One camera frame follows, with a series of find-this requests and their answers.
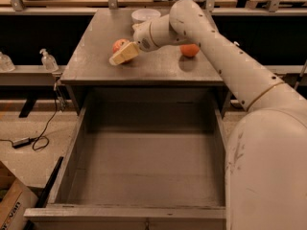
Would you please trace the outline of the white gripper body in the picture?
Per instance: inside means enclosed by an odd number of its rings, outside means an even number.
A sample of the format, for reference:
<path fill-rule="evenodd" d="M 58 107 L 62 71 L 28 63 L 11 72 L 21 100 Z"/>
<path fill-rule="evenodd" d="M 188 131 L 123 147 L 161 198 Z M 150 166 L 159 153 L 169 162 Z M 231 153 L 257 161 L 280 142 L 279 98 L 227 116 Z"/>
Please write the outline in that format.
<path fill-rule="evenodd" d="M 145 52 L 154 49 L 154 44 L 150 36 L 150 28 L 150 22 L 143 22 L 141 27 L 133 33 L 133 40 L 136 42 L 138 47 Z"/>

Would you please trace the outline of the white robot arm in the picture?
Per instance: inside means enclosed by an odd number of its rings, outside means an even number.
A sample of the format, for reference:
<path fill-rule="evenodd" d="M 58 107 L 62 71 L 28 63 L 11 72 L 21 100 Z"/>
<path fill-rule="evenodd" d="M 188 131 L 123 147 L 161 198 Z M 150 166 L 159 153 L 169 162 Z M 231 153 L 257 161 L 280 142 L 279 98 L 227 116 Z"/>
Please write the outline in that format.
<path fill-rule="evenodd" d="M 111 64 L 194 43 L 246 112 L 226 145 L 226 230 L 307 230 L 307 100 L 221 35 L 191 0 L 133 29 Z"/>

